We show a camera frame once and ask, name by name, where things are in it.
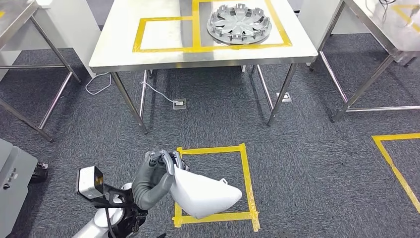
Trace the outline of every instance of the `metal table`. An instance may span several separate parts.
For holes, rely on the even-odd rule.
[[[375,70],[373,75],[348,99],[341,88],[334,71],[325,57],[322,49],[325,42],[331,35],[335,24],[344,6],[347,5],[353,13],[369,29],[373,36],[388,51],[388,57]],[[391,110],[412,110],[420,109],[420,106],[398,106],[398,107],[377,107],[377,108],[352,108],[356,100],[375,82],[380,74],[392,63],[394,59],[402,57],[412,58],[406,66],[410,65],[420,56],[420,8],[418,0],[398,0],[389,4],[388,8],[381,5],[378,0],[341,0],[341,3],[333,17],[319,47],[319,56],[327,67],[329,74],[337,86],[344,105],[333,117],[334,121],[340,120],[345,112],[366,112],[366,111],[391,111]]]
[[[52,142],[53,138],[50,137],[48,134],[45,133],[44,127],[49,119],[51,112],[53,111],[54,107],[56,106],[61,94],[64,91],[67,83],[69,82],[71,76],[80,83],[79,77],[73,71],[69,63],[64,59],[63,55],[58,51],[58,49],[54,46],[52,41],[48,38],[46,33],[42,30],[41,26],[33,17],[33,14],[38,9],[38,4],[35,0],[0,0],[0,49],[5,46],[7,41],[23,26],[23,24],[30,19],[34,24],[35,28],[47,42],[47,44],[51,47],[57,57],[63,64],[54,64],[54,65],[11,65],[11,66],[0,66],[0,69],[30,69],[30,68],[66,68],[68,70],[68,74],[62,83],[60,89],[58,90],[56,96],[54,97],[53,102],[51,103],[50,107],[48,108],[47,113],[44,115],[39,126],[36,126],[31,120],[25,117],[23,114],[18,112],[14,109],[11,105],[6,103],[2,98],[0,98],[0,106],[2,106],[6,111],[13,114],[19,120],[33,128],[37,131],[43,138]]]
[[[269,37],[260,44],[223,45],[207,32],[207,20],[219,6],[244,3],[261,8],[272,22]],[[258,69],[271,116],[270,125],[286,94],[297,63],[313,62],[317,51],[287,0],[115,0],[89,66],[94,72],[111,72],[142,131],[146,86],[140,110],[133,105],[118,71],[252,64]],[[290,63],[274,106],[259,64]]]

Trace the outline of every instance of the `table leg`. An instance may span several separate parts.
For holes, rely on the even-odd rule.
[[[139,112],[139,116],[140,118],[143,119],[143,111],[144,111],[144,101],[146,98],[146,83],[147,83],[147,77],[148,77],[148,70],[146,69],[143,75],[143,84],[142,84],[142,97],[140,100],[140,112]]]
[[[344,6],[345,6],[345,3],[344,3],[344,1],[341,0],[340,6],[338,7],[338,10],[335,13],[334,18],[332,19],[332,22],[331,22],[327,32],[325,33],[324,38],[321,41],[321,44],[319,45],[318,51],[322,51],[322,49],[324,49],[325,42],[327,41],[327,39],[331,35],[332,30],[334,30],[334,27],[337,24],[337,21],[340,18],[341,13],[343,12]],[[315,60],[314,60],[314,62],[311,63],[311,65],[309,65],[309,70],[310,71],[314,70],[314,64],[315,64]]]
[[[393,60],[394,57],[388,55],[388,57],[386,57],[386,59],[375,70],[375,73],[373,73],[372,77],[370,77],[370,79],[356,91],[353,97],[351,97],[349,101],[343,105],[342,109],[339,112],[337,112],[337,114],[332,118],[332,120],[339,121],[344,115],[344,113],[356,102],[356,100],[361,95],[363,95],[363,93],[373,84],[373,82],[375,82],[375,80],[378,79],[380,74],[392,63]]]
[[[411,58],[411,60],[409,60],[405,65],[404,65],[404,67],[408,67],[408,66],[410,66],[412,63],[414,63],[414,61],[416,61],[417,60],[417,58],[418,57],[413,57],[413,58]]]
[[[0,98],[0,106],[4,107],[6,111],[10,112],[12,115],[14,115],[16,118],[21,120],[23,123],[30,126],[32,129],[36,130],[43,138],[45,138],[47,141],[52,142],[53,138],[50,137],[48,134],[45,133],[45,131],[39,129],[32,121],[30,121],[27,117],[22,115],[20,112],[18,112],[16,109],[14,109],[11,105],[6,103],[3,99]]]
[[[39,23],[35,20],[33,16],[30,17],[32,23],[34,24],[35,28],[38,30],[38,32],[41,34],[42,38],[45,40],[45,42],[51,47],[52,51],[54,51],[55,55],[60,59],[60,61],[63,63],[63,65],[67,68],[68,71],[73,73],[74,78],[77,80],[77,82],[81,83],[80,78],[77,76],[76,72],[71,68],[70,64],[66,61],[64,56],[58,51],[57,47],[55,47],[54,43],[48,38],[45,31],[42,29],[42,27],[39,25]]]
[[[281,87],[280,94],[278,95],[277,101],[274,105],[273,111],[271,112],[270,119],[268,120],[268,125],[271,125],[275,115],[278,113],[278,108],[283,101],[284,95],[286,94],[287,88],[289,88],[290,82],[292,81],[293,75],[295,74],[297,63],[293,63],[287,71],[286,79],[284,80],[283,86]]]
[[[125,90],[124,84],[122,84],[121,78],[119,77],[117,72],[111,72],[111,76],[117,85],[117,88],[119,89],[122,97],[125,100],[125,103],[130,108],[131,114],[133,114],[134,118],[136,119],[137,123],[140,125],[140,128],[144,134],[147,134],[146,126],[143,123],[142,118],[140,117],[139,113],[136,110],[136,107],[133,105],[133,102],[130,99],[130,96],[128,96],[127,90]]]

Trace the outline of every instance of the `cable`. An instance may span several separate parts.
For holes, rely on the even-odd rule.
[[[93,77],[90,81],[89,81],[89,83],[88,84],[86,84],[86,86],[85,86],[85,89],[86,89],[86,91],[90,94],[90,95],[96,95],[96,94],[98,94],[98,93],[100,93],[100,92],[102,92],[103,90],[105,90],[105,89],[107,89],[107,88],[109,88],[110,86],[111,86],[111,83],[112,83],[112,78],[111,78],[111,75],[109,75],[109,84],[105,87],[105,88],[103,88],[103,89],[101,89],[101,90],[99,90],[98,92],[96,92],[96,93],[92,93],[91,91],[89,91],[88,90],[88,86],[89,86],[89,84],[96,78],[96,77],[99,77],[99,76],[103,76],[103,75],[106,75],[106,74],[109,74],[109,72],[107,72],[107,73],[102,73],[102,74],[98,74],[98,75],[96,75],[95,77]],[[146,83],[146,82],[140,82],[141,84],[146,84],[148,87],[150,87],[153,91],[155,91],[155,92],[157,92],[157,93],[159,93],[159,94],[161,94],[162,96],[164,96],[168,101],[170,101],[171,103],[179,103],[179,101],[175,101],[175,100],[171,100],[171,99],[169,99],[167,96],[165,96],[163,93],[161,93],[161,92],[159,92],[158,90],[156,90],[156,89],[154,89],[150,84],[148,84],[148,83]]]
[[[91,81],[89,81],[89,83],[88,84],[86,84],[86,86],[85,86],[85,89],[86,89],[86,91],[90,94],[90,95],[96,95],[96,94],[98,94],[98,93],[100,93],[100,92],[102,92],[103,90],[105,90],[105,89],[107,89],[107,88],[109,88],[110,86],[111,86],[111,83],[112,83],[112,79],[111,79],[111,74],[109,75],[109,84],[108,84],[108,86],[106,86],[105,88],[103,88],[103,89],[101,89],[101,90],[99,90],[98,92],[96,92],[96,93],[92,93],[91,91],[89,91],[88,90],[88,86],[89,86],[89,84],[91,84],[91,82],[95,79],[95,78],[97,78],[97,77],[99,77],[99,76],[103,76],[103,75],[106,75],[106,74],[109,74],[109,72],[108,73],[102,73],[102,74],[98,74],[98,75],[96,75],[95,77],[93,77],[92,79],[91,79]]]
[[[149,86],[153,91],[161,94],[162,96],[164,96],[168,101],[172,102],[172,103],[179,103],[179,101],[175,101],[175,100],[171,100],[169,98],[167,98],[163,93],[159,92],[158,90],[154,89],[152,86],[150,86],[150,84],[146,83],[146,82],[141,82],[141,84],[146,84],[147,86]]]
[[[112,230],[112,227],[111,227],[111,220],[109,218],[109,211],[107,207],[105,208],[105,213],[106,213],[106,222],[108,223],[109,233],[111,234],[112,238],[116,238],[114,231]]]
[[[392,3],[396,2],[396,1],[397,0],[379,0],[379,3],[381,3],[383,9],[385,9],[385,12],[384,12],[384,14],[382,16],[382,22],[385,22],[385,20],[386,20],[386,13],[388,11],[388,5],[390,5],[390,4],[392,4]]]

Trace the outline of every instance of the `robotic hand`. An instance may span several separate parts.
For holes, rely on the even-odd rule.
[[[147,152],[134,181],[122,189],[104,183],[102,172],[95,166],[80,169],[77,193],[98,210],[74,238],[128,237],[145,222],[147,210],[159,202],[174,181],[174,166],[187,169],[178,152]]]
[[[170,190],[174,177],[174,161],[165,150],[147,152],[132,184],[134,201],[142,210],[149,210]]]

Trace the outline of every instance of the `yellow tape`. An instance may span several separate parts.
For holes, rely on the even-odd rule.
[[[377,140],[408,140],[408,139],[420,139],[420,133],[409,133],[409,134],[395,134],[395,135],[374,135],[372,136]]]
[[[192,16],[176,16],[176,17],[151,17],[141,18],[137,34],[134,39],[133,52],[139,53],[155,53],[155,52],[184,52],[184,53],[203,53],[211,52],[215,50],[240,50],[240,49],[265,49],[271,47],[289,47],[292,46],[289,36],[286,33],[283,25],[281,24],[280,18],[278,17],[271,0],[265,0],[268,11],[271,14],[272,20],[275,23],[277,30],[283,40],[282,44],[250,44],[250,45],[231,45],[231,46],[202,46],[200,36],[200,3],[201,2],[213,2],[213,1],[226,1],[226,0],[192,0]],[[146,22],[148,21],[172,21],[172,20],[191,20],[192,21],[192,47],[179,47],[179,48],[166,48],[166,49],[141,49],[141,43],[143,39]]]
[[[218,213],[203,219],[195,219],[192,216],[182,217],[182,224],[203,223],[203,222],[227,222],[251,219],[249,212]]]
[[[134,38],[133,52],[140,52],[141,44],[143,40],[144,31],[146,28],[146,22],[148,21],[187,21],[192,20],[191,16],[171,16],[171,17],[150,17],[140,18],[139,27],[137,28],[137,34]]]
[[[375,144],[377,145],[378,149],[381,151],[382,155],[384,156],[386,162],[391,167],[392,171],[394,172],[395,176],[397,177],[398,181],[400,182],[403,189],[406,191],[408,197],[410,198],[411,202],[414,204],[415,208],[417,209],[418,213],[420,213],[420,202],[417,199],[416,195],[414,195],[413,191],[411,190],[410,186],[408,185],[407,181],[404,179],[403,175],[395,166],[394,162],[391,159],[388,151],[386,151],[385,147],[382,144],[382,140],[403,140],[403,139],[419,139],[420,133],[413,133],[413,134],[401,134],[401,135],[374,135],[372,136]]]
[[[398,13],[398,15],[400,15],[407,23],[412,22],[412,19],[403,12],[403,8],[408,8],[408,9],[415,9],[415,8],[420,8],[420,5],[416,4],[416,5],[393,5],[392,9],[394,9],[394,11],[396,11]],[[420,33],[420,26],[417,25],[416,23],[413,23],[412,27]]]
[[[285,46],[292,46],[292,42],[290,41],[290,38],[287,35],[286,30],[284,30],[284,27],[281,24],[280,18],[278,18],[278,15],[274,10],[273,4],[271,3],[270,0],[265,0],[265,4],[267,5],[268,11],[271,14],[272,20],[276,24],[278,33],[280,34],[281,38],[283,39],[283,42],[284,42],[283,44]]]
[[[193,48],[201,47],[200,36],[200,1],[193,0]]]
[[[245,148],[245,143],[238,146],[225,146],[225,147],[210,147],[210,148],[197,148],[184,150],[182,147],[176,149],[181,155],[199,155],[199,154],[212,154],[212,153],[228,153],[239,152],[241,155],[242,170],[245,180],[245,191],[248,201],[249,212],[235,212],[235,213],[219,213],[214,214],[203,219],[195,219],[192,216],[182,216],[182,208],[175,203],[175,215],[172,218],[175,227],[179,228],[182,224],[203,223],[203,222],[223,222],[223,221],[238,221],[238,220],[251,220],[254,232],[260,229],[260,222],[258,220],[257,207],[255,205],[254,193],[252,191],[251,175],[248,165],[248,156]]]
[[[210,147],[210,148],[198,148],[198,149],[188,149],[188,150],[184,150],[182,149],[182,147],[180,148],[181,148],[182,154],[184,155],[240,152],[239,146]]]
[[[173,219],[174,226],[176,228],[179,228],[182,226],[182,209],[178,205],[178,203],[175,203],[175,215],[172,219]]]
[[[257,232],[260,229],[260,222],[258,221],[257,207],[255,206],[254,193],[252,192],[251,175],[248,166],[248,156],[245,148],[245,143],[239,145],[239,151],[241,152],[242,170],[244,172],[245,180],[245,191],[247,193],[252,227],[254,228],[254,232]]]

